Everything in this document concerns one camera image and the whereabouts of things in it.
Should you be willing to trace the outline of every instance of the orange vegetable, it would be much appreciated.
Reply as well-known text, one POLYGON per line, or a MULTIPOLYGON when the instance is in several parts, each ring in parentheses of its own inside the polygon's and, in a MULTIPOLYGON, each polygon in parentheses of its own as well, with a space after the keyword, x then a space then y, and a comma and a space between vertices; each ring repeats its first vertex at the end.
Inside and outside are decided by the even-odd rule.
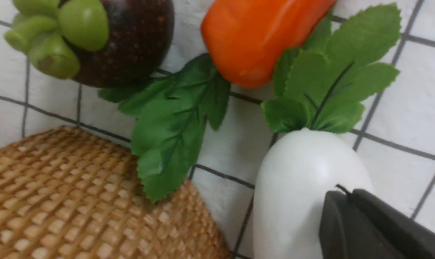
POLYGON ((222 76, 243 88, 272 78, 285 49, 301 46, 336 0, 216 0, 201 33, 222 76))

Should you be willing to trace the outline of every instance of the dark purple fruit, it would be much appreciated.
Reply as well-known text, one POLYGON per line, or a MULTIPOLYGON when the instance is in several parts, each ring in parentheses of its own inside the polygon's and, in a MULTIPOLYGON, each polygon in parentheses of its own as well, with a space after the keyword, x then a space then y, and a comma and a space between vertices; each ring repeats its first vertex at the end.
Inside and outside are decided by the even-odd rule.
MULTIPOLYGON (((69 0, 61 0, 62 6, 69 0)), ((80 61, 75 81, 94 87, 124 87, 140 82, 165 58, 174 29, 171 0, 100 0, 107 12, 109 40, 98 51, 69 41, 80 61)))

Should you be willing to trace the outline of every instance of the mangosteen calyx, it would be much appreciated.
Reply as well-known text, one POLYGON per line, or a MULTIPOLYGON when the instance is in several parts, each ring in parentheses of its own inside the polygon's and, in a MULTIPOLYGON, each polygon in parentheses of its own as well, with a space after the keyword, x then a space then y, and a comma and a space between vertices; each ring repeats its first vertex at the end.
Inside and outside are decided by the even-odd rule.
POLYGON ((59 79, 75 77, 80 61, 68 42, 87 51, 103 49, 109 21, 99 0, 13 0, 19 11, 4 35, 44 74, 59 79))

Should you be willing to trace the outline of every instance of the white tiled wall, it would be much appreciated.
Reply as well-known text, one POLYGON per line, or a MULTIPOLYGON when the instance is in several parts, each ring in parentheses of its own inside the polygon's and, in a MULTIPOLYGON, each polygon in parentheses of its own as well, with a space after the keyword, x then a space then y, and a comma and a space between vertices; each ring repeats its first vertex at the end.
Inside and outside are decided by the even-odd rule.
MULTIPOLYGON (((335 15, 347 18, 392 1, 338 0, 335 15)), ((175 37, 161 68, 175 72, 205 51, 199 25, 212 2, 174 0, 175 37)), ((435 0, 396 2, 402 9, 402 32, 409 35, 383 61, 393 62, 402 73, 383 95, 364 102, 366 118, 341 138, 358 148, 382 199, 435 231, 435 0)), ((25 57, 2 39, 14 13, 10 0, 0 0, 0 147, 61 124, 80 125, 128 146, 135 120, 98 99, 96 89, 27 70, 25 57)), ((233 86, 224 124, 219 132, 207 128, 191 175, 240 258, 252 258, 254 180, 273 138, 259 103, 273 96, 271 84, 254 91, 233 86)))

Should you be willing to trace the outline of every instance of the toy vegetable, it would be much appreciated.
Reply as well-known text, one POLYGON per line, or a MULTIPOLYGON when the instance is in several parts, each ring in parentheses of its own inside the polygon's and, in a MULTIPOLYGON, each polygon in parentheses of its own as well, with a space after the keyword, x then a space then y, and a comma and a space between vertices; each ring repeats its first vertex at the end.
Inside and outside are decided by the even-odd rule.
POLYGON ((285 49, 302 46, 336 0, 216 0, 201 33, 221 75, 244 88, 267 83, 285 49))
POLYGON ((281 53, 302 45, 333 2, 216 0, 201 26, 209 54, 180 72, 152 79, 143 91, 99 92, 137 118, 131 150, 139 156, 138 175, 152 202, 175 190, 196 163, 206 121, 219 129, 230 83, 256 87, 269 80, 281 53))
POLYGON ((276 100, 262 103, 274 132, 288 132, 268 152, 254 195, 256 259, 322 258, 323 198, 340 183, 372 190, 357 154, 336 134, 361 120, 367 97, 399 71, 379 63, 400 38, 395 4, 361 11, 331 34, 326 17, 303 49, 285 51, 274 73, 276 100))
POLYGON ((172 40, 171 0, 13 0, 5 40, 44 74, 95 87, 147 79, 172 40))

